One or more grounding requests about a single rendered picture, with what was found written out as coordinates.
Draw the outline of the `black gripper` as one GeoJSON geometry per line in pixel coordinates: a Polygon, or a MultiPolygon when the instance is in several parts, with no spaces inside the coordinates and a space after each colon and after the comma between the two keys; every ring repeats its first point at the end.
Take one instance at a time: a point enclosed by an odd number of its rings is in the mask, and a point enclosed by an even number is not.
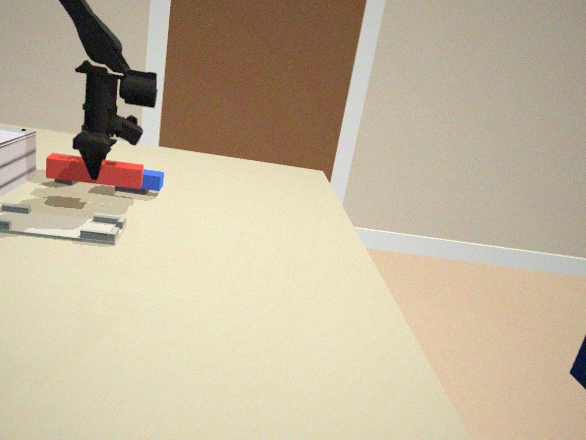
{"type": "Polygon", "coordinates": [[[97,180],[102,159],[117,139],[107,135],[112,115],[115,115],[116,102],[100,102],[86,99],[83,104],[84,125],[81,132],[73,139],[73,149],[79,150],[91,179],[97,180]]]}

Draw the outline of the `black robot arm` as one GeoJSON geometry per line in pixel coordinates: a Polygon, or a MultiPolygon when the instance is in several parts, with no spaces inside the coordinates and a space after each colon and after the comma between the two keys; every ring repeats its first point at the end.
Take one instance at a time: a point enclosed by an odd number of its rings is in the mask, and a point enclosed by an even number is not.
{"type": "MultiPolygon", "coordinates": [[[[86,99],[100,102],[116,102],[117,85],[120,79],[119,96],[125,104],[135,106],[156,106],[157,73],[131,70],[122,53],[122,45],[114,33],[96,16],[85,0],[59,0],[69,13],[76,27],[79,39],[88,56],[95,62],[106,65],[111,71],[121,75],[108,73],[106,67],[95,66],[89,60],[75,68],[76,72],[86,73],[86,99]]],[[[144,133],[138,125],[138,118],[130,115],[122,118],[112,115],[107,135],[119,137],[137,145],[144,133]],[[109,135],[111,134],[111,135],[109,135]]]]}

